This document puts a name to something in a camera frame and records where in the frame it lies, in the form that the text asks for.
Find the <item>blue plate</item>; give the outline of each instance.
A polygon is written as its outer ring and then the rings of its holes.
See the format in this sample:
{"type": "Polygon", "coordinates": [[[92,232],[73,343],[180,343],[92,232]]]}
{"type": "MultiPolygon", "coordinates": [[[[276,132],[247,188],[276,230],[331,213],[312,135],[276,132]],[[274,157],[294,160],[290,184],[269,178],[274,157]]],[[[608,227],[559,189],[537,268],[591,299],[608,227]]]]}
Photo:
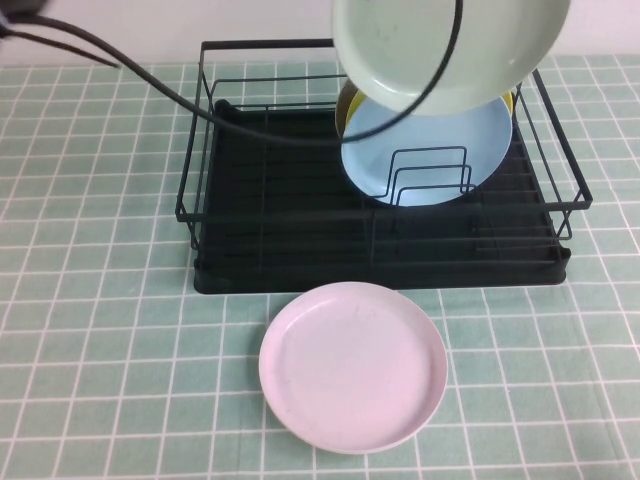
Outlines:
{"type": "MultiPolygon", "coordinates": [[[[365,100],[345,136],[377,127],[396,112],[365,100]]],[[[513,127],[502,98],[456,115],[410,116],[386,132],[342,146],[342,163],[362,192],[412,207],[453,200],[498,168],[513,127]]]]}

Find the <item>dish rack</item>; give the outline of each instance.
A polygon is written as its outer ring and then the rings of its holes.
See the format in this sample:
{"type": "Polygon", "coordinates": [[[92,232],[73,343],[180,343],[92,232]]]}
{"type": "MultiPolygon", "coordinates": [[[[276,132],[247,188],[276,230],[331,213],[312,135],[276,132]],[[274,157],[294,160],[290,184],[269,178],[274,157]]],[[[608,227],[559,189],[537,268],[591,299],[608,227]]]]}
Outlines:
{"type": "MultiPolygon", "coordinates": [[[[213,50],[332,47],[330,39],[204,42],[196,103],[263,132],[337,138],[335,101],[234,104],[217,92],[229,84],[308,85],[344,75],[211,79],[206,71],[213,50]]],[[[339,281],[394,289],[561,283],[571,257],[561,244],[572,238],[570,215],[593,198],[539,72],[514,95],[513,140],[497,171],[472,185],[464,145],[443,145],[460,152],[453,167],[460,184],[410,188],[464,195],[422,207],[362,194],[343,170],[339,147],[272,146],[194,115],[176,217],[197,253],[196,290],[295,292],[339,281]],[[568,180],[555,180],[558,174],[568,180]]],[[[424,150],[425,159],[432,150],[424,150]]],[[[434,163],[411,169],[452,168],[434,163]]],[[[392,167],[387,189],[397,199],[403,191],[395,192],[395,177],[392,167]]]]}

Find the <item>plate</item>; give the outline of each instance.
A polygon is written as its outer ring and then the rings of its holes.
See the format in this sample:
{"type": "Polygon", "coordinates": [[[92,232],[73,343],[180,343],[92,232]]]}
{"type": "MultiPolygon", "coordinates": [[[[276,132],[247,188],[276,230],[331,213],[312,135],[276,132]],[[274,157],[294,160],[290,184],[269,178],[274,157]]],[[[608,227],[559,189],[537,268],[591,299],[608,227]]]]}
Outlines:
{"type": "MultiPolygon", "coordinates": [[[[395,114],[367,98],[345,136],[376,127],[395,114]]],[[[342,164],[353,184],[380,202],[435,205],[489,178],[504,159],[512,134],[509,108],[497,98],[456,115],[410,116],[375,137],[343,144],[342,164]]]]}
{"type": "MultiPolygon", "coordinates": [[[[442,79],[416,113],[484,105],[520,83],[549,52],[570,0],[467,0],[442,79]]],[[[449,43],[453,0],[334,0],[333,39],[349,78],[400,111],[424,90],[449,43]]]]}
{"type": "Polygon", "coordinates": [[[275,416],[323,450],[362,454],[413,436],[437,410],[447,355],[413,302],[367,283],[336,283],[287,305],[260,349],[275,416]]]}

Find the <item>black drip tray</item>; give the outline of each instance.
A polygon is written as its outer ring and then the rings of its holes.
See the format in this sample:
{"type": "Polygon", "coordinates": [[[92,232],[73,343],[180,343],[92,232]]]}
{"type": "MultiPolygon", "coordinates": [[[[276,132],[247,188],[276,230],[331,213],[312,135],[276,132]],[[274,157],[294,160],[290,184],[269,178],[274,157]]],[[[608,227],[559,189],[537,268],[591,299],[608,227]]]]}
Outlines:
{"type": "MultiPolygon", "coordinates": [[[[255,130],[334,138],[333,109],[216,111],[255,130]]],[[[402,208],[351,183],[340,149],[274,147],[216,130],[195,261],[202,293],[291,292],[339,281],[395,289],[560,283],[570,251],[542,209],[520,132],[498,170],[447,204],[402,208]],[[533,208],[517,214],[508,205],[533,208]]]]}

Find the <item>white wall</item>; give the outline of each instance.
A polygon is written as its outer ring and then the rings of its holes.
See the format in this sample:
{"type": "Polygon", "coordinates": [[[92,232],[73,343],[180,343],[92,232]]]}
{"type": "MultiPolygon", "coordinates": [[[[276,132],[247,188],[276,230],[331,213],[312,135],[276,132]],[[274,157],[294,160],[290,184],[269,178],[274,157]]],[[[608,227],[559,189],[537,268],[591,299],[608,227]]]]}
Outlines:
{"type": "MultiPolygon", "coordinates": [[[[331,35],[331,0],[51,0],[47,14],[145,62],[197,61],[203,40],[331,35]]],[[[574,0],[554,52],[640,53],[640,1],[574,0]]],[[[4,64],[77,61],[21,40],[0,47],[4,64]]]]}

